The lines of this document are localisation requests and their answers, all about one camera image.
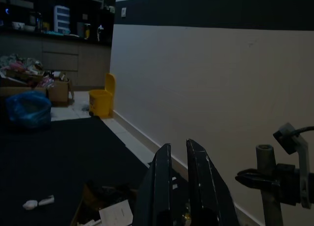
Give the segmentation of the white crumpled paper ball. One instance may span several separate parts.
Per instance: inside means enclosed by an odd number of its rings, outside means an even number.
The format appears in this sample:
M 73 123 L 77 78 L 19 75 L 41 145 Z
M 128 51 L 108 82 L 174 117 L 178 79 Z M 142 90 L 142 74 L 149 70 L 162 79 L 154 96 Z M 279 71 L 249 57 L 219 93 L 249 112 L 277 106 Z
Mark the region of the white crumpled paper ball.
M 23 204 L 23 208 L 25 210 L 33 210 L 38 206 L 38 201 L 36 200 L 28 200 Z

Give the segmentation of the large cardboard box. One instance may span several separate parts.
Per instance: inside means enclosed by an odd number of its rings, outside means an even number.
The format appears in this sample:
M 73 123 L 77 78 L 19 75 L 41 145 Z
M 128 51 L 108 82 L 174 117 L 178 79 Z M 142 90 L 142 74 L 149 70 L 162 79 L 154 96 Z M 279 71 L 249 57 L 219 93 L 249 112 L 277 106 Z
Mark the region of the large cardboard box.
M 4 77 L 0 74 L 0 97 L 9 97 L 29 91 L 37 91 L 44 94 L 45 96 L 47 95 L 47 91 L 45 88 L 32 88 L 28 86 L 25 82 L 12 79 L 10 77 Z

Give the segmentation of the black kettle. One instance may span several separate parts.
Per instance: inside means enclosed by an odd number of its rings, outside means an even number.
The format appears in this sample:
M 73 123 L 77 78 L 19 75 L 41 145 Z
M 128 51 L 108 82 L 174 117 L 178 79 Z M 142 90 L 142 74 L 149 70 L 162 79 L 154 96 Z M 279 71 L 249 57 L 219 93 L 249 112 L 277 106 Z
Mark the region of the black kettle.
M 36 31 L 42 32 L 43 19 L 40 12 L 31 11 L 29 13 L 29 23 L 30 25 L 35 26 Z

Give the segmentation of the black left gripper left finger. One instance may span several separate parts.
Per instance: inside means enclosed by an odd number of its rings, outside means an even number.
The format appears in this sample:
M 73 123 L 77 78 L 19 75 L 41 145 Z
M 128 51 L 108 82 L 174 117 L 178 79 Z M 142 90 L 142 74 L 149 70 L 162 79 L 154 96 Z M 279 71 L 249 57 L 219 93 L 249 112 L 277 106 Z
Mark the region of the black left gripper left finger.
M 172 226 L 171 145 L 164 144 L 138 189 L 133 226 Z

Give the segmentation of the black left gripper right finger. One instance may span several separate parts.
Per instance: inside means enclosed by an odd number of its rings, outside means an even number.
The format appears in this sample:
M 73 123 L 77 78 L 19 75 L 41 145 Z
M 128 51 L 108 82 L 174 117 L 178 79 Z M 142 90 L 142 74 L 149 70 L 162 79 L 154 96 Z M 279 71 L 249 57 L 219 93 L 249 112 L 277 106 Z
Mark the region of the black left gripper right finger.
M 240 226 L 231 193 L 205 148 L 186 141 L 190 226 Z

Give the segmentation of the colourful clutter pile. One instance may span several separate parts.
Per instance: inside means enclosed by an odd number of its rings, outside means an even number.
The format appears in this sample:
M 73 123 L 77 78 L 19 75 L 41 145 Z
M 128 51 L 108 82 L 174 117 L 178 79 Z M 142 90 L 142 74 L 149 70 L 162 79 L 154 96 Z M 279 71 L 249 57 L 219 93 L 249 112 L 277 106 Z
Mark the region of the colourful clutter pile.
M 17 54 L 0 56 L 0 86 L 48 89 L 53 85 L 53 74 L 39 60 Z

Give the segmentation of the grey kitchen cabinet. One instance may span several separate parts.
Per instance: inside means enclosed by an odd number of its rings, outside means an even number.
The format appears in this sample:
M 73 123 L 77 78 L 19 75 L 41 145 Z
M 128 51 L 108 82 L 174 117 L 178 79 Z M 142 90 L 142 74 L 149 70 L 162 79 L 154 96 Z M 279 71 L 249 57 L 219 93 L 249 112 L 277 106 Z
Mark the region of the grey kitchen cabinet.
M 0 29 L 0 56 L 35 58 L 46 71 L 61 71 L 76 90 L 100 88 L 110 70 L 111 47 L 74 37 Z

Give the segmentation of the white plastic drawer organiser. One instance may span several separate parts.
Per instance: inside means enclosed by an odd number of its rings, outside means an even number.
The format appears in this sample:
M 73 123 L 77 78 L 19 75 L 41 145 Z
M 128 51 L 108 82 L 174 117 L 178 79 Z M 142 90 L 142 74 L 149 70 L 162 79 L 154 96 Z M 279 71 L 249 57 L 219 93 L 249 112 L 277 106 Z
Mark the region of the white plastic drawer organiser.
M 70 34 L 70 9 L 65 6 L 56 5 L 53 10 L 54 32 Z

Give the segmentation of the small open cardboard box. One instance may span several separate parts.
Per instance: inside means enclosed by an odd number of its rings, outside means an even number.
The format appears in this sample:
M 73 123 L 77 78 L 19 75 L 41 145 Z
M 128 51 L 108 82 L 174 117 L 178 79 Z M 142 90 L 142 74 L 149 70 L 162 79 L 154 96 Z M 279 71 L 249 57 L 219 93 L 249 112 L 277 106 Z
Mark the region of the small open cardboard box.
M 72 81 L 65 72 L 60 72 L 53 78 L 47 92 L 53 106 L 68 106 L 75 100 Z

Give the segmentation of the yellow plastic bin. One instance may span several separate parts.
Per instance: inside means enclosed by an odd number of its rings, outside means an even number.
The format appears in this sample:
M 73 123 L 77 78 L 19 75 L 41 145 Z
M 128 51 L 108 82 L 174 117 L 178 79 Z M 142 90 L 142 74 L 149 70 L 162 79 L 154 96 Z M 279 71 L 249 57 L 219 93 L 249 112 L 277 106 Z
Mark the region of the yellow plastic bin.
M 113 116 L 116 80 L 113 74 L 105 75 L 105 87 L 89 91 L 89 114 L 100 118 Z

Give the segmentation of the white paper card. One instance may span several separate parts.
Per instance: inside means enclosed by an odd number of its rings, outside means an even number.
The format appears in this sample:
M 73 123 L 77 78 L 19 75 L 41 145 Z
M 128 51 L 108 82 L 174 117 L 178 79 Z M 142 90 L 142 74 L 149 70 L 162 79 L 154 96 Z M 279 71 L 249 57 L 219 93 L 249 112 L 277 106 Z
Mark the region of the white paper card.
M 128 200 L 99 210 L 102 226 L 132 226 L 133 214 Z

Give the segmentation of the blue plastic bag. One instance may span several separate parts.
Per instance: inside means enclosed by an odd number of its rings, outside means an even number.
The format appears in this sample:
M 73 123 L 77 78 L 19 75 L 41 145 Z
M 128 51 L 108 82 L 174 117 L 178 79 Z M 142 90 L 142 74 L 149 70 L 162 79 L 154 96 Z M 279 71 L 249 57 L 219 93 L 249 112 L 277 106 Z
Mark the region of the blue plastic bag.
M 51 124 L 51 101 L 42 92 L 26 91 L 5 99 L 10 121 L 21 128 L 39 129 Z

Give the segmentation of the cardboard box of rubbish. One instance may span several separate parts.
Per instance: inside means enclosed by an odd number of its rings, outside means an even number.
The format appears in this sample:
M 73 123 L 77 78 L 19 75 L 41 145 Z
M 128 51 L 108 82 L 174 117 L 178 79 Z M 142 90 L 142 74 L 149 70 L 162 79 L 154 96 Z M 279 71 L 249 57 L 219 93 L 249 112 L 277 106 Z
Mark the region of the cardboard box of rubbish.
M 89 207 L 83 202 L 82 192 L 81 200 L 71 220 L 70 226 L 83 226 L 100 220 L 99 210 L 101 209 L 98 209 L 97 206 L 95 208 Z

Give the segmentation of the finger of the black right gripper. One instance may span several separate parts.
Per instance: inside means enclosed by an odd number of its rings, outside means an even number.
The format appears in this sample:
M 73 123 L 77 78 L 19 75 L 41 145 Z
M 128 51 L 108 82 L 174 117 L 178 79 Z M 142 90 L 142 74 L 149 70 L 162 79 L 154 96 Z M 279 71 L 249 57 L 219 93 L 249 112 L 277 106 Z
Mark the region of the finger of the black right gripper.
M 244 177 L 254 177 L 258 175 L 258 170 L 256 169 L 246 169 L 237 173 L 237 176 Z
M 242 185 L 253 189 L 274 190 L 280 187 L 279 181 L 271 176 L 266 176 L 259 173 L 238 174 L 235 179 Z

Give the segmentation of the black floor mat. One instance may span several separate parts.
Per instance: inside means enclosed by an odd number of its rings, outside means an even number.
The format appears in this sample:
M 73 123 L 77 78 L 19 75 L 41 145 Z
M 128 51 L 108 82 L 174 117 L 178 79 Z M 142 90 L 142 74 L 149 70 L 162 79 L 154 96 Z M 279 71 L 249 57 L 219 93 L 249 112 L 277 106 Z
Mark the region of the black floor mat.
M 0 226 L 69 226 L 86 182 L 138 188 L 146 172 L 98 118 L 54 121 L 37 131 L 0 125 Z M 52 204 L 23 208 L 50 195 Z

